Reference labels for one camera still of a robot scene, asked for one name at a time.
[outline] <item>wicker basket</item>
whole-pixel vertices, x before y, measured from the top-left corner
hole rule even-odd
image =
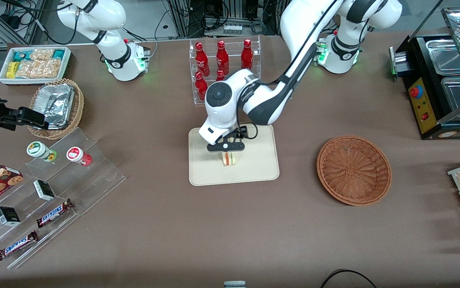
[[[391,168],[383,152],[353,135],[324,144],[317,157],[317,174],[334,198],[353,206],[378,202],[391,185]]]
[[[29,129],[29,131],[31,131],[31,133],[34,136],[47,138],[49,140],[57,140],[69,135],[69,133],[71,133],[75,128],[77,128],[77,126],[79,126],[79,122],[82,117],[82,109],[84,108],[84,96],[82,96],[82,91],[80,91],[79,86],[77,86],[75,82],[69,79],[56,80],[54,82],[45,84],[45,86],[54,86],[59,84],[69,84],[75,89],[73,106],[70,112],[70,118],[68,119],[69,124],[63,130],[40,130],[28,126],[27,128]],[[31,109],[34,106],[34,101],[36,100],[36,95],[38,95],[38,91],[34,93],[34,97],[31,100],[31,105],[29,105],[29,108]]]

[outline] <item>white robotic arm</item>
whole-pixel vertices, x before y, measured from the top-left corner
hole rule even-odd
[[[125,42],[116,29],[125,25],[125,9],[114,0],[62,1],[58,9],[61,22],[91,40],[104,57],[109,72],[117,80],[133,80],[148,71],[150,50]]]
[[[316,55],[325,53],[323,67],[328,71],[347,72],[357,56],[368,23],[372,21],[375,27],[387,28],[398,20],[401,12],[398,0],[293,0],[280,24],[291,54],[290,65],[274,82],[263,83],[250,70],[243,69],[210,85],[205,97],[208,117],[199,130],[209,143],[207,149],[211,152],[243,150],[244,144],[234,140],[249,138],[239,126],[239,107],[255,124],[272,124]],[[342,21],[337,36],[328,37],[325,44],[317,42],[323,27],[337,13]]]

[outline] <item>clear acrylic rack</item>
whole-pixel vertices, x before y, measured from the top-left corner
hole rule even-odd
[[[226,51],[228,51],[228,59],[230,65],[230,74],[241,69],[241,53],[244,47],[244,40],[251,40],[251,50],[253,51],[253,73],[260,78],[261,76],[261,42],[260,36],[252,37],[231,37],[231,38],[202,38],[198,40],[190,40],[189,42],[189,63],[191,69],[191,82],[193,83],[193,98],[195,104],[204,104],[196,92],[196,42],[203,44],[203,50],[208,57],[208,67],[210,68],[210,75],[205,78],[207,85],[215,82],[217,76],[217,61],[215,55],[217,54],[217,41],[224,40]]]
[[[7,268],[22,265],[125,180],[115,164],[95,144],[95,139],[77,128],[51,146],[58,153],[54,162],[35,158],[19,169],[24,180],[16,189],[1,195],[0,206],[15,208],[21,223],[13,227],[2,226],[0,223],[0,250],[29,235],[33,230],[36,230],[39,241],[24,246],[1,261]],[[66,158],[66,151],[73,146],[78,146],[91,155],[93,160],[89,166],[81,166]],[[36,179],[49,183],[56,195],[52,201],[38,198],[33,186]],[[67,199],[71,199],[74,207],[51,223],[38,228],[36,219],[40,219]]]

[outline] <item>snickers bar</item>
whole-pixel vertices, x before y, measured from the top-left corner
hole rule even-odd
[[[34,230],[26,237],[23,237],[19,241],[13,243],[11,246],[6,247],[6,249],[0,250],[0,261],[31,242],[38,242],[38,234]]]
[[[71,207],[73,207],[73,204],[68,198],[65,202],[63,202],[61,205],[56,207],[54,210],[47,213],[45,216],[41,217],[40,219],[38,219],[36,221],[38,223],[38,228],[41,228],[48,222],[56,219],[59,215],[61,215],[64,211],[67,211]]]

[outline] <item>yellow control panel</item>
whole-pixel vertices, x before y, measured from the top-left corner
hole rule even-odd
[[[436,126],[436,116],[429,102],[429,97],[425,91],[422,79],[418,79],[409,89],[409,98],[411,98],[411,105],[413,105],[416,121],[420,127],[420,131],[425,133],[431,128]]]

